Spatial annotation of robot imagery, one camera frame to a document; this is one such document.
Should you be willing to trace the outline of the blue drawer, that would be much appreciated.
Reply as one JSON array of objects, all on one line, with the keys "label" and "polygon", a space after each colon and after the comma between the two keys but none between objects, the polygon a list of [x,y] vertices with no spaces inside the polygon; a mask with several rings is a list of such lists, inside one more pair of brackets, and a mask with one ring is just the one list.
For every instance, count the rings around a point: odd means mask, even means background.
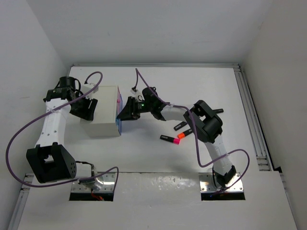
[{"label": "blue drawer", "polygon": [[118,127],[118,133],[121,136],[121,132],[122,132],[122,121],[120,119],[116,119],[116,124]]}]

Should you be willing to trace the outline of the white drawer cabinet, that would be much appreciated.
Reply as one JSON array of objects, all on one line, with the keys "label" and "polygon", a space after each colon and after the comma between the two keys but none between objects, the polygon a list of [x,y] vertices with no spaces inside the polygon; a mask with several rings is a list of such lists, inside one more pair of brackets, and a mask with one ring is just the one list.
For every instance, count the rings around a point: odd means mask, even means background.
[{"label": "white drawer cabinet", "polygon": [[117,118],[117,91],[118,86],[99,86],[93,94],[98,100],[94,111],[93,121],[80,120],[80,126],[91,138],[119,137]]}]

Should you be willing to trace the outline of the purple black highlighter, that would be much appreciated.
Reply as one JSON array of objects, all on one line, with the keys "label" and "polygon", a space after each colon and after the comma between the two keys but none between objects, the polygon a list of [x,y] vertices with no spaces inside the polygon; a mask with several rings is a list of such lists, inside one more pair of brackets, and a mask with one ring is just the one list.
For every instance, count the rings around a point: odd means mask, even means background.
[{"label": "purple black highlighter", "polygon": [[178,131],[179,129],[183,128],[184,126],[186,126],[187,123],[186,122],[180,122],[179,124],[177,124],[175,127],[174,127],[174,130],[175,131]]}]

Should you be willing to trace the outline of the pink black highlighter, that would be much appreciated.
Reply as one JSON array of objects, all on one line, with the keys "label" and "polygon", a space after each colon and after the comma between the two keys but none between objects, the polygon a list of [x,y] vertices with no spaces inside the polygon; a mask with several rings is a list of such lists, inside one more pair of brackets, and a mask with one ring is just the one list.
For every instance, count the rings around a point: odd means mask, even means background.
[{"label": "pink black highlighter", "polygon": [[164,141],[167,141],[167,142],[170,142],[170,143],[177,144],[177,145],[180,144],[180,139],[178,139],[178,138],[173,138],[173,137],[170,137],[170,136],[161,135],[160,139],[164,140]]}]

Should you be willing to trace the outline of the orange black highlighter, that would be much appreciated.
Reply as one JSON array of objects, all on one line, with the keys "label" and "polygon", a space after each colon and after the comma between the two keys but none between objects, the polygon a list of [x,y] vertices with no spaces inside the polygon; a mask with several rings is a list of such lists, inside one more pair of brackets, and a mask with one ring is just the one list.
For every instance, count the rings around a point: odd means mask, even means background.
[{"label": "orange black highlighter", "polygon": [[183,139],[183,138],[185,138],[186,136],[190,135],[191,133],[192,133],[192,130],[191,130],[191,129],[188,129],[188,130],[186,130],[186,131],[184,131],[184,132],[182,132],[182,133],[179,133],[179,134],[177,135],[177,137],[178,137],[179,139]]}]

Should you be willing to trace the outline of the pink drawer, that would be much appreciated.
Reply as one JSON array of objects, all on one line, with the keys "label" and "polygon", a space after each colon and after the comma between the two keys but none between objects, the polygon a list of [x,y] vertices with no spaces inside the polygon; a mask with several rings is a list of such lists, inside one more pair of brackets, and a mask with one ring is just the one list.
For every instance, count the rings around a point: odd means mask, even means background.
[{"label": "pink drawer", "polygon": [[119,114],[122,110],[122,96],[121,96],[121,93],[120,93],[120,90],[118,88],[118,91],[117,91],[117,114]]}]

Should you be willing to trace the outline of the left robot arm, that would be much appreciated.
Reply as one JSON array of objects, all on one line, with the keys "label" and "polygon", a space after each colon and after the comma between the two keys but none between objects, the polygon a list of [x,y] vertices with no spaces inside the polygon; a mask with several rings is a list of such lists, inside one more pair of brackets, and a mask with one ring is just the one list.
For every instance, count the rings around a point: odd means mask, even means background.
[{"label": "left robot arm", "polygon": [[40,183],[73,179],[77,174],[75,159],[64,146],[64,134],[69,114],[93,121],[98,100],[93,94],[98,87],[73,77],[61,77],[58,85],[48,90],[43,99],[47,116],[38,141],[28,149],[26,158]]}]

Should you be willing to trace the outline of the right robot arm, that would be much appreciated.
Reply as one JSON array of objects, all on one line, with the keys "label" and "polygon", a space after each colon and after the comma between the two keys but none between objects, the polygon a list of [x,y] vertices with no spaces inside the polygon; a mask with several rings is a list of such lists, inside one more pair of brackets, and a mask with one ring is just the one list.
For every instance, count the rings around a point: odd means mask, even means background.
[{"label": "right robot arm", "polygon": [[158,98],[155,87],[142,91],[142,100],[130,96],[117,118],[121,121],[138,120],[142,113],[151,113],[161,121],[186,122],[197,134],[197,140],[204,143],[213,161],[213,172],[217,183],[225,188],[235,176],[235,166],[226,155],[223,139],[223,122],[217,113],[203,100],[198,100],[191,109],[172,105]]}]

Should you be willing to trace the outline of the yellow black highlighter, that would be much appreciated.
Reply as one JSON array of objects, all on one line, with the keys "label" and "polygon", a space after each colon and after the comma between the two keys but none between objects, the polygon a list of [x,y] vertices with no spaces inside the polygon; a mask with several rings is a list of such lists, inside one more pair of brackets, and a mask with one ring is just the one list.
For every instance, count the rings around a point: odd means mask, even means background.
[{"label": "yellow black highlighter", "polygon": [[224,110],[223,109],[214,109],[214,111],[218,114],[218,113],[223,113]]}]

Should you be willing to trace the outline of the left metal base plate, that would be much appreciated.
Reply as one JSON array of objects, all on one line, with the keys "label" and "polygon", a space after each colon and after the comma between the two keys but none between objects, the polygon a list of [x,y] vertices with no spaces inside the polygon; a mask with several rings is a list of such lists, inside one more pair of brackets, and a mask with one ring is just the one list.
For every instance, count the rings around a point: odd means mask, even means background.
[{"label": "left metal base plate", "polygon": [[71,185],[72,193],[112,193],[116,180],[115,172],[108,172],[100,177],[85,180],[83,182],[73,182]]}]

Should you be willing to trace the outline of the aluminium frame rail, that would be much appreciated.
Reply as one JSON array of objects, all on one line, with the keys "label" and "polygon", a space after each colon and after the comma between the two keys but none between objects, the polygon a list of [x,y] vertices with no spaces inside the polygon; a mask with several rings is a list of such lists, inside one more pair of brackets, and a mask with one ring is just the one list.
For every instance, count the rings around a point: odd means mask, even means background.
[{"label": "aluminium frame rail", "polygon": [[242,68],[236,65],[234,68],[236,81],[238,84],[239,93],[243,103],[247,123],[257,159],[257,164],[260,171],[273,171],[271,156],[267,148],[265,136],[263,134],[258,114],[253,103],[248,82],[244,76]]}]

